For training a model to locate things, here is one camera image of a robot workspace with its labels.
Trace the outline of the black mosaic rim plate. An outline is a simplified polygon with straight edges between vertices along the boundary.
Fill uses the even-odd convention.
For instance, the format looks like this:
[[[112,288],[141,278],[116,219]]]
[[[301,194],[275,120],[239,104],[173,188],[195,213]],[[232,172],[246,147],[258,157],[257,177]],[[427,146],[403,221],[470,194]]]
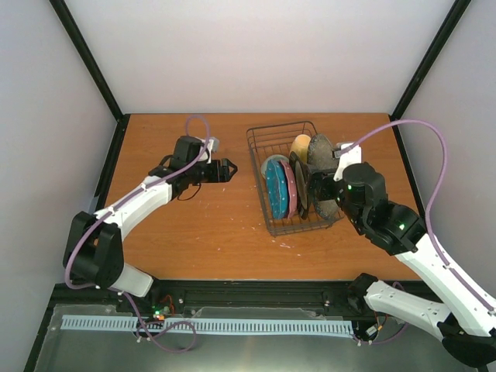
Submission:
[[[308,218],[308,212],[311,206],[309,186],[309,169],[308,165],[296,154],[290,152],[290,166],[294,173],[298,193],[298,214],[302,220]]]

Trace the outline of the grey speckled plate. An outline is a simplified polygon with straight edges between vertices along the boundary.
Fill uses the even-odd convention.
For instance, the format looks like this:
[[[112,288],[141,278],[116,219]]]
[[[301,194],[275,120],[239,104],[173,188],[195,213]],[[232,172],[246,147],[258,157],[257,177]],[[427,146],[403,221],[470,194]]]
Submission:
[[[339,161],[333,157],[333,147],[334,145],[325,135],[316,134],[308,145],[307,164],[317,167],[319,171],[336,169]],[[339,208],[334,200],[318,201],[314,198],[313,203],[322,219],[334,222],[339,218]]]

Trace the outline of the pink dotted plate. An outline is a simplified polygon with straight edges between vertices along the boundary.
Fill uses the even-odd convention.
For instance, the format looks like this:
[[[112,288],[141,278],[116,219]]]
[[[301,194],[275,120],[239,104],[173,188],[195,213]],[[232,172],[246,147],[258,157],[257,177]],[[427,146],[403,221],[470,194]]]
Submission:
[[[292,219],[298,210],[298,191],[295,182],[294,172],[291,169],[289,162],[280,161],[281,166],[283,167],[284,174],[286,177],[286,184],[288,187],[288,215],[287,219]]]

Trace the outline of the teal dotted plate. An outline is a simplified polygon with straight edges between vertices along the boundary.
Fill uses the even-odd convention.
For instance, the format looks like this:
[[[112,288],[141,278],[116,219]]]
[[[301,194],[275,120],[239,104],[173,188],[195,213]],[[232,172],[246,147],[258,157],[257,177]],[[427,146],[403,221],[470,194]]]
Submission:
[[[274,219],[283,219],[288,213],[288,187],[280,161],[270,160],[267,166],[266,184],[270,209]]]

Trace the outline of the yellow mug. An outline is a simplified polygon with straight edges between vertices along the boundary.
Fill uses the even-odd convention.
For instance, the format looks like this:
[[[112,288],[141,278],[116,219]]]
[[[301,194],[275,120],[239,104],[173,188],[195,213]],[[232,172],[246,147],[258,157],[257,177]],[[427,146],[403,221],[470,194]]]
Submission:
[[[291,144],[290,153],[297,154],[300,160],[306,163],[308,161],[308,147],[311,139],[306,134],[296,136]]]

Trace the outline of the light green bowl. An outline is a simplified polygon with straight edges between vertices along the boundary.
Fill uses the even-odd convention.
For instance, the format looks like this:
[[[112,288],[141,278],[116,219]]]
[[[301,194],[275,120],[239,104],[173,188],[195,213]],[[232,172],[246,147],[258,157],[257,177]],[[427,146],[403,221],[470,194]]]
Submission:
[[[283,161],[286,161],[286,162],[288,162],[288,161],[289,161],[289,159],[288,159],[286,156],[282,155],[282,154],[274,154],[274,155],[269,156],[269,157],[268,157],[268,158],[267,158],[267,159],[266,159],[266,160],[262,163],[262,165],[261,165],[261,167],[260,167],[260,173],[261,173],[261,175],[262,175],[263,179],[265,179],[265,178],[266,178],[266,174],[267,174],[267,166],[268,166],[268,163],[269,163],[269,161],[270,161],[270,160],[276,160],[276,161],[283,160]]]

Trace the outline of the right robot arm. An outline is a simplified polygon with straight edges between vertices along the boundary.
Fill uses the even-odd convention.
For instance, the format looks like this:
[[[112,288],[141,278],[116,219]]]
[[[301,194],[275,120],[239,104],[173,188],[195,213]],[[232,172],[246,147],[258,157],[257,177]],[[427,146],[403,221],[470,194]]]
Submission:
[[[343,171],[310,166],[306,188],[316,199],[334,200],[359,235],[413,270],[439,299],[426,300],[363,274],[355,280],[358,303],[427,332],[469,367],[495,361],[494,298],[454,262],[423,217],[389,200],[382,174],[368,163]]]

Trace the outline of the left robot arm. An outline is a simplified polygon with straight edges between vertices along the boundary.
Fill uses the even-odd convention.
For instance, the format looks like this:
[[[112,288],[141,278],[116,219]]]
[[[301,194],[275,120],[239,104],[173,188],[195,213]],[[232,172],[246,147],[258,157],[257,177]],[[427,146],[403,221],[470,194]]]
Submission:
[[[155,210],[178,198],[190,186],[226,183],[237,167],[226,158],[216,160],[215,137],[181,136],[166,155],[130,193],[92,214],[79,212],[71,222],[64,252],[64,280],[77,288],[97,287],[126,292],[145,312],[156,310],[161,293],[154,277],[125,262],[123,242]]]

